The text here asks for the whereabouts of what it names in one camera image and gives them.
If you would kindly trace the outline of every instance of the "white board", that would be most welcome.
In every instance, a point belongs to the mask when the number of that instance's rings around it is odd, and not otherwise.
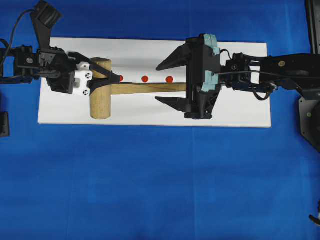
[[[97,38],[52,37],[50,45],[65,51],[79,52],[88,58],[112,60],[112,70],[123,76],[123,82],[142,83],[142,76],[149,83],[165,83],[172,76],[174,83],[186,82],[186,67],[156,71],[184,41],[130,40]],[[230,54],[266,57],[266,43],[219,42],[221,49]],[[221,55],[225,64],[227,53]],[[252,81],[258,82],[258,74]],[[149,125],[149,126],[198,126],[198,127],[271,127],[270,101],[258,101],[253,93],[233,91],[223,87],[211,120],[185,119],[184,113],[155,100],[155,97],[185,97],[185,92],[143,93],[111,96],[111,117],[95,120],[90,117],[89,97],[52,92],[45,79],[41,80],[38,122],[40,124],[95,124],[95,125]]]

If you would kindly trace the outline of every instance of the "mint green part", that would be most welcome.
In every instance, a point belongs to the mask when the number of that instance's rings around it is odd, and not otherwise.
[[[213,55],[220,54],[220,48],[218,47],[218,41],[215,35],[205,34],[204,44],[213,49]],[[213,74],[211,71],[205,71],[204,73],[205,81],[202,85],[202,91],[209,92],[210,90],[216,90],[216,85],[219,82],[219,76],[217,74]]]
[[[202,91],[209,92],[210,90],[216,90],[216,85],[219,82],[219,76],[217,74],[213,74],[212,71],[205,71],[205,82],[202,85]]]
[[[218,47],[218,41],[217,41],[216,35],[205,34],[203,35],[203,37],[204,37],[204,44],[213,49],[214,55],[219,55],[220,48]]]

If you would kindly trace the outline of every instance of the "white bracket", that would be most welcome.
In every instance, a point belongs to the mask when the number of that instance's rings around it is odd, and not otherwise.
[[[93,72],[90,70],[90,64],[80,62],[76,65],[77,70],[74,71],[73,93],[79,96],[89,96],[90,88],[87,87],[88,81],[92,80]]]

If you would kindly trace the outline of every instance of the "blue cloth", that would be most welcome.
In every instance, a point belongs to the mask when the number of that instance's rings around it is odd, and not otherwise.
[[[36,2],[3,0],[0,38]],[[213,33],[266,42],[274,56],[310,52],[303,0],[50,2],[63,14],[54,37]],[[16,30],[14,46],[22,44],[38,46],[29,17]],[[271,96],[268,129],[39,125],[39,81],[0,92],[11,127],[0,139],[0,239],[320,236],[308,219],[320,199],[320,155],[299,134],[294,91]]]

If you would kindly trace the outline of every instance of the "wooden mallet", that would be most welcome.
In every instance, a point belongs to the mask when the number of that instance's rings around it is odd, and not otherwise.
[[[112,61],[105,58],[95,57],[91,61],[111,71]],[[92,71],[93,77],[106,78],[105,75]],[[102,86],[90,95],[90,116],[97,120],[107,119],[111,116],[111,95],[142,94],[142,93],[167,93],[185,92],[185,83],[119,83]]]

